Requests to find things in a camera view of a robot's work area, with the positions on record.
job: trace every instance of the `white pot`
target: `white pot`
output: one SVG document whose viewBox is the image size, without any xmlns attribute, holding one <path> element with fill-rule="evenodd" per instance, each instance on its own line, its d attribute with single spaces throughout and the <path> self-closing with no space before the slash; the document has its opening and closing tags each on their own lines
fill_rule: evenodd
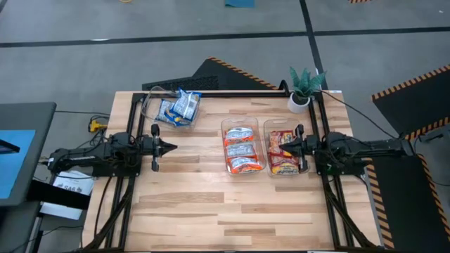
<svg viewBox="0 0 450 253">
<path fill-rule="evenodd" d="M 308 108 L 309 102 L 311 102 L 311 98 L 308 97 L 308 102 L 306 102 L 304 105 L 298 105 L 293 100 L 294 93 L 292 92 L 290 94 L 289 100 L 288 100 L 288 108 L 291 112 L 294 113 L 302 113 Z"/>
</svg>

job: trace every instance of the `black aluminum frame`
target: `black aluminum frame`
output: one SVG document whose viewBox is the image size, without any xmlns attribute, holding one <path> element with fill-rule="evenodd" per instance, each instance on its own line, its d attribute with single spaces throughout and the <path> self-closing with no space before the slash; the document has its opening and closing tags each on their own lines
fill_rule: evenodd
<svg viewBox="0 0 450 253">
<path fill-rule="evenodd" d="M 130 107 L 130 113 L 129 113 L 129 119 L 128 119 L 128 125 L 127 125 L 127 133 L 131 134 L 133 130 L 133 123 L 134 118 L 136 116 L 136 107 L 139 102 L 142 102 L 143 99 L 147 96 L 147 93 L 133 93 L 132 100 L 131 100 L 131 107 Z M 246 91 L 246 92 L 227 92 L 223 91 L 221 93 L 204 93 L 202 95 L 203 98 L 232 98 L 232 97 L 289 97 L 290 92 L 288 89 L 288 86 L 286 82 L 283 80 L 281 82 L 279 91 L 273 91 L 273 92 L 261 92 L 261 91 Z M 155 98 L 164 98 L 171 95 L 167 94 L 154 94 L 152 97 Z M 330 132 L 330 127 L 328 125 L 328 119 L 326 117 L 326 110 L 325 105 L 323 102 L 323 96 L 322 93 L 315 93 L 314 94 L 315 101 L 318 103 L 319 111 L 321 115 L 321 120 L 323 122 L 323 131 L 324 134 L 328 134 Z M 316 118 L 316 112 L 314 108 L 314 102 L 309 104 L 309 114 L 311 118 L 311 124 L 313 128 L 313 133 L 317 136 L 319 136 L 319 126 L 317 124 L 317 118 Z M 137 136 L 140 136 L 143 133 L 143 124 L 144 124 L 144 116 L 140 114 L 139 116 L 139 123 L 138 123 L 138 129 L 137 129 Z M 367 239 L 364 237 L 364 235 L 359 231 L 359 229 L 356 227 L 356 224 L 351 220 L 351 218 L 347 214 L 347 208 L 345 205 L 345 198 L 344 193 L 342 190 L 342 183 L 340 180 L 340 176 L 334 176 L 334 184 L 335 189 L 337 192 L 337 196 L 333 194 L 330 188 L 330 184 L 328 181 L 328 176 L 325 173 L 321 173 L 320 170 L 318 171 L 318 174 L 321 175 L 322 184 L 323 184 L 323 190 L 324 194 L 326 196 L 326 207 L 327 207 L 327 213 L 328 218 L 330 222 L 330 229 L 331 229 L 331 235 L 333 238 L 333 246 L 335 250 L 346 250 L 348 252 L 393 252 L 390 250 L 386 250 L 383 248 L 375 247 L 375 245 L 371 244 L 371 242 L 367 241 Z M 122 200 L 119 201 L 121 192 L 122 192 L 122 186 L 123 186 L 123 177 L 117 178 L 117 183 L 115 187 L 114 192 L 114 198 L 112 201 L 112 212 L 117 211 L 117 208 L 120 207 L 120 204 L 122 203 Z M 98 247 L 95 249 L 87 249 L 83 252 L 123 252 L 125 247 L 125 242 L 127 239 L 127 233 L 128 233 L 128 222 L 129 222 L 129 215 L 131 212 L 131 198 L 134 191 L 134 183 L 135 183 L 135 177 L 130 177 L 128 181 L 127 191 L 124 195 L 130 195 L 130 200 L 125 204 L 123 210 L 124 215 L 122 218 L 122 227 L 120 230 L 120 239 L 119 239 L 119 245 L 118 247 L 111 247 L 112 241 L 113 241 L 113 231 L 114 231 L 114 223 L 116 220 L 114 220 L 114 223 L 110 226 L 109 232 L 106 235 L 106 241 L 105 241 L 105 248 L 104 249 L 98 249 L 100 246 L 100 243 L 98 244 Z M 339 239 L 339 232 L 338 232 L 338 225 L 336 223 L 336 217 L 334 209 L 342 216 L 342 220 L 344 221 L 344 229 L 345 229 L 345 237 L 347 240 L 347 246 L 342 246 L 340 244 Z M 357 238 L 357 240 L 360 242 L 360 245 L 362 247 L 355 247 L 353 242 L 353 236 Z"/>
</svg>

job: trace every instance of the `yellow black hazard stripe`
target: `yellow black hazard stripe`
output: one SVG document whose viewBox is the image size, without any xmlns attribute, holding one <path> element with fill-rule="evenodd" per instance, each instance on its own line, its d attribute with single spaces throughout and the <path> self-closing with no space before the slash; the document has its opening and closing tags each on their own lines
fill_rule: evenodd
<svg viewBox="0 0 450 253">
<path fill-rule="evenodd" d="M 349 0 L 349 2 L 351 4 L 357 4 L 357 3 L 366 3 L 368 1 L 372 1 L 372 0 Z"/>
<path fill-rule="evenodd" d="M 372 162 L 371 158 L 363 158 L 363 160 Z M 375 203 L 375 211 L 377 212 L 378 224 L 380 224 L 382 242 L 386 248 L 394 249 L 392 234 L 390 231 L 389 223 L 387 221 L 387 215 L 385 206 L 383 204 L 383 198 L 381 197 L 381 191 L 377 180 L 377 174 L 375 173 L 375 167 L 373 166 L 373 164 L 369 164 L 366 166 L 366 169 L 368 180 L 371 184 L 372 197 Z"/>
<path fill-rule="evenodd" d="M 442 72 L 446 72 L 447 70 L 450 70 L 450 64 L 449 65 L 445 65 L 444 67 L 440 67 L 437 68 L 436 70 L 432 70 L 428 73 L 422 74 L 418 77 L 414 77 L 413 79 L 410 79 L 408 81 L 402 82 L 401 84 L 398 84 L 396 86 L 390 87 L 388 89 L 385 89 L 384 91 L 375 93 L 372 95 L 372 100 L 377 100 L 379 98 L 382 98 L 384 96 L 388 96 L 392 93 L 394 93 L 395 91 L 399 91 L 401 89 L 405 89 L 407 87 L 410 87 L 414 84 L 417 84 L 418 82 L 421 82 L 427 78 L 431 78 L 437 74 L 441 74 Z"/>
<path fill-rule="evenodd" d="M 449 222 L 447 221 L 446 215 L 444 213 L 444 209 L 442 208 L 441 201 L 439 200 L 439 197 L 437 196 L 436 185 L 433 182 L 433 180 L 431 179 L 431 173 L 430 173 L 430 170 L 428 169 L 428 165 L 427 165 L 427 162 L 425 161 L 425 158 L 423 157 L 423 155 L 420 155 L 420 154 L 418 154 L 418 156 L 419 156 L 420 160 L 422 161 L 423 170 L 425 171 L 425 174 L 426 174 L 427 180 L 428 180 L 428 184 L 430 185 L 431 193 L 433 195 L 433 198 L 435 199 L 437 211 L 439 212 L 439 214 L 441 216 L 441 221 L 442 221 L 442 224 L 444 225 L 444 230 L 447 234 L 447 239 L 449 239 L 449 242 L 450 242 Z"/>
<path fill-rule="evenodd" d="M 237 73 L 239 73 L 239 74 L 242 74 L 242 75 L 245 76 L 245 77 L 248 77 L 248 78 L 250 78 L 250 79 L 253 79 L 254 81 L 259 82 L 260 84 L 265 85 L 266 87 L 272 88 L 272 89 L 274 89 L 274 90 L 277 89 L 275 85 L 273 85 L 273 84 L 271 84 L 271 83 L 269 83 L 269 82 L 266 82 L 266 81 L 264 81 L 263 79 L 260 79 L 260 78 L 258 78 L 258 77 L 256 77 L 256 76 L 254 76 L 253 74 L 250 74 L 250 73 L 248 73 L 248 72 L 246 72 L 246 71 L 244 71 L 244 70 L 242 70 L 242 69 L 240 69 L 240 68 L 238 68 L 238 67 L 234 67 L 233 65 L 228 64 L 228 63 L 226 63 L 226 62 L 224 62 L 224 61 L 222 61 L 222 60 L 220 60 L 220 59 L 218 59 L 218 58 L 215 58 L 215 57 L 209 57 L 208 60 L 213 60 L 213 61 L 215 61 L 216 63 L 222 64 L 223 66 L 229 68 L 230 70 L 233 70 L 233 71 L 235 71 L 235 72 L 237 72 Z"/>
<path fill-rule="evenodd" d="M 414 138 L 417 138 L 421 134 L 426 134 L 427 132 L 436 129 L 438 127 L 445 126 L 446 124 L 450 123 L 450 117 L 445 117 L 444 119 L 437 120 L 433 124 L 429 124 L 428 126 L 424 126 L 421 129 L 417 129 L 415 131 L 412 131 L 410 134 L 407 134 L 405 136 L 406 140 L 413 140 Z"/>
</svg>

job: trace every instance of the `yellow connector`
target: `yellow connector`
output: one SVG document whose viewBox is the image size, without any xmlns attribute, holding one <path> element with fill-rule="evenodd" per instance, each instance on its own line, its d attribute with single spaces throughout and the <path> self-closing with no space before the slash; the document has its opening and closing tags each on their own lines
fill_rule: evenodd
<svg viewBox="0 0 450 253">
<path fill-rule="evenodd" d="M 89 132 L 95 133 L 100 129 L 106 129 L 108 127 L 107 124 L 98 123 L 98 121 L 93 120 L 89 125 Z"/>
</svg>

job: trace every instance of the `black desk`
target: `black desk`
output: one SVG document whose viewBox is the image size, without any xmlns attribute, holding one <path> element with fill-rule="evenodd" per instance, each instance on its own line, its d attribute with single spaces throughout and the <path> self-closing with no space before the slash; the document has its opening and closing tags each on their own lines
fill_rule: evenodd
<svg viewBox="0 0 450 253">
<path fill-rule="evenodd" d="M 0 252 L 28 241 L 40 202 L 24 202 L 56 109 L 55 103 L 0 104 L 1 130 L 36 130 L 7 200 L 0 200 Z M 24 252 L 27 245 L 14 252 Z"/>
</svg>

